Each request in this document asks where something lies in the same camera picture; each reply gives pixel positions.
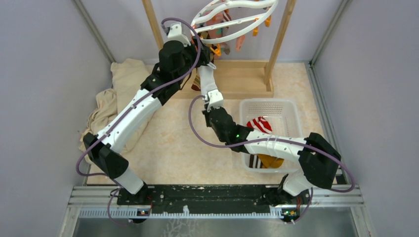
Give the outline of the white round clip hanger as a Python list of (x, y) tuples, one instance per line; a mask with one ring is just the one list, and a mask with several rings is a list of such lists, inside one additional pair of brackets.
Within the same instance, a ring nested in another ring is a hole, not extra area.
[[(197, 33), (217, 31), (245, 24), (245, 27), (225, 36), (204, 39), (205, 44), (221, 44), (239, 38), (264, 24), (276, 7), (278, 0), (212, 0), (205, 5), (193, 18), (191, 26)], [(256, 9), (257, 14), (250, 16), (235, 16), (231, 20), (224, 19), (230, 10), (237, 8)]]

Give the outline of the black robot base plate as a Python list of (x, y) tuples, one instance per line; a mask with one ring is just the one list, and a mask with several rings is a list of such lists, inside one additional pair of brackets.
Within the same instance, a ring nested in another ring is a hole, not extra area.
[(146, 185), (137, 194), (113, 190), (118, 205), (140, 205), (151, 214), (267, 214), (278, 205), (299, 211), (311, 190), (292, 196), (277, 185)]

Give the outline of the beige striped ribbed sock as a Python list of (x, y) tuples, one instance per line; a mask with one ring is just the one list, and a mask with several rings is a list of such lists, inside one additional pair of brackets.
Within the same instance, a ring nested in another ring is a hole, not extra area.
[(196, 74), (191, 85), (193, 91), (201, 91), (201, 78), (199, 74)]

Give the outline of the orange clothes clip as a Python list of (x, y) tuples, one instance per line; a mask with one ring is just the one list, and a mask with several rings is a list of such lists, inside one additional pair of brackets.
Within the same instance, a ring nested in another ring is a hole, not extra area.
[(222, 55), (220, 44), (212, 44), (210, 49), (215, 57), (220, 57)]

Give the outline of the aluminium rail front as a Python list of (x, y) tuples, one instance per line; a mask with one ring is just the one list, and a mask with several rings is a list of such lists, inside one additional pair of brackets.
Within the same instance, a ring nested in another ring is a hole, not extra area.
[(276, 185), (152, 185), (138, 195), (115, 186), (74, 187), (70, 207), (84, 218), (115, 219), (296, 219), (306, 207), (364, 205), (359, 188), (313, 188), (296, 197), (280, 197)]

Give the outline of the red white striped sock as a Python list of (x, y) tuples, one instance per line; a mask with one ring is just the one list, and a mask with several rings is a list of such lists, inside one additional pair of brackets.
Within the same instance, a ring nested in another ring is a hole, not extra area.
[(253, 118), (246, 123), (246, 126), (267, 134), (273, 132), (271, 124), (265, 117)]

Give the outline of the white perforated plastic basket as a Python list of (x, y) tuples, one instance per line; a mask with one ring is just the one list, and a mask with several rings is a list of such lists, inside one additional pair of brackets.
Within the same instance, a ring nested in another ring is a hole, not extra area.
[[(239, 107), (240, 124), (257, 117), (264, 117), (274, 135), (288, 138), (302, 138), (302, 128), (297, 105), (294, 101), (278, 98), (244, 99)], [(255, 155), (241, 154), (244, 169), (259, 173), (293, 173), (299, 164), (285, 160), (278, 168), (262, 168), (260, 159)]]

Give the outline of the wooden hanger stand frame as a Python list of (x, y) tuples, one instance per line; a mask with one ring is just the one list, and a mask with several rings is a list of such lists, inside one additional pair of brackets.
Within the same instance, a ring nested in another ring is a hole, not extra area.
[[(296, 2), (286, 2), (275, 43), (268, 61), (215, 60), (215, 82), (225, 99), (271, 98), (274, 95), (272, 72)], [(265, 20), (269, 26), (271, 17)]]

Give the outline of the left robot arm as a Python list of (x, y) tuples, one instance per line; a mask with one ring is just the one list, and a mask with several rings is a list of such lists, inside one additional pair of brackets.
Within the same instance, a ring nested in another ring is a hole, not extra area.
[(189, 44), (167, 41), (159, 51), (159, 62), (140, 85), (134, 98), (102, 130), (83, 137), (86, 155), (102, 172), (129, 192), (136, 204), (148, 198), (146, 183), (129, 167), (121, 151), (134, 132), (181, 89), (184, 78), (211, 62), (212, 51), (196, 38)]

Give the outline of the mustard yellow sock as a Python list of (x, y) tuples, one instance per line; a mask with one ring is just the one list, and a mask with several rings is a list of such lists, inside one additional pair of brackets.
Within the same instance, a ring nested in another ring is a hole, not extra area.
[(258, 154), (257, 157), (261, 161), (262, 168), (279, 168), (284, 163), (283, 158), (277, 158), (263, 154)]

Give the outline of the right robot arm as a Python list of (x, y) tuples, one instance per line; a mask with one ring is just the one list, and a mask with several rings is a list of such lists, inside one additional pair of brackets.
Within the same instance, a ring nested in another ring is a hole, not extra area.
[(220, 142), (237, 153), (268, 155), (298, 164), (278, 190), (283, 203), (292, 203), (302, 191), (312, 187), (331, 189), (341, 161), (339, 152), (320, 134), (306, 138), (286, 138), (239, 125), (223, 107), (203, 110), (206, 125)]

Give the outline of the beige crumpled cloth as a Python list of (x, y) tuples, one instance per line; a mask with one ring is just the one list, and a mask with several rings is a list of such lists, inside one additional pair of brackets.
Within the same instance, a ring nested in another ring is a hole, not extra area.
[[(126, 59), (122, 63), (112, 63), (110, 71), (112, 73), (112, 88), (99, 92), (96, 99), (96, 108), (87, 118), (86, 130), (81, 133), (79, 150), (84, 152), (86, 146), (83, 144), (83, 136), (88, 132), (97, 133), (111, 121), (130, 101), (133, 100), (140, 85), (151, 74), (153, 65), (144, 64), (137, 59)], [(148, 127), (149, 122), (155, 117), (155, 112), (129, 138), (124, 145), (121, 155), (130, 163), (140, 161), (141, 137)]]

